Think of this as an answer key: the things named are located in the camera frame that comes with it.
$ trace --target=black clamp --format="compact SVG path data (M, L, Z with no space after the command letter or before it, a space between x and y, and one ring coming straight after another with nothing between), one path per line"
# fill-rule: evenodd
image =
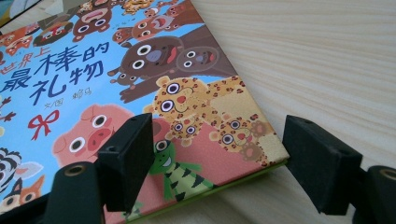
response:
M353 223L396 223L396 170L361 166L362 155L316 123L287 116L283 144L287 167L318 212L345 215L351 203Z

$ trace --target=spotted leopard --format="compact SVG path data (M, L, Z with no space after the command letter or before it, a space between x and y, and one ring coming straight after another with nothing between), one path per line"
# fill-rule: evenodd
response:
M224 96L244 86L239 77L228 77L205 84L195 77L170 79L168 76L157 80L160 89L152 105L144 112L155 113L172 123L174 120L196 117L211 126L219 126L221 117L216 108L210 105L214 98Z
M226 113L222 118L218 129L209 134L211 141L217 141L228 152L239 152L245 161L255 161L264 167L271 164L259 140L261 136L275 134L268 122L258 120L257 115L251 116L254 121Z
M191 145L192 139L201 131L203 123L203 120L197 117L174 120L165 138L167 140L180 139L181 145L188 147Z

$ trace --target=pink pig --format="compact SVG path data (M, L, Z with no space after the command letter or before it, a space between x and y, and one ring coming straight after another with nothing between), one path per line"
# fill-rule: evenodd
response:
M133 115L118 105L91 105L69 132L58 137L52 153L61 167L77 161L94 162L102 144Z

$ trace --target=light wood surface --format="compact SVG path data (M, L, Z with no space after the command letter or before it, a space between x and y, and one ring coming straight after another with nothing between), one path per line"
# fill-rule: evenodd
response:
M192 1L282 137L311 119L396 167L396 1ZM0 30L48 17L44 0ZM318 214L286 167L139 223L351 223Z

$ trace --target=picture book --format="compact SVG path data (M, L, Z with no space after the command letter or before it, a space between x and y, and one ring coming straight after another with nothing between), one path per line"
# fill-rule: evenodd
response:
M152 113L155 161L133 212L155 214L288 158L190 0L91 0L0 36L0 213Z

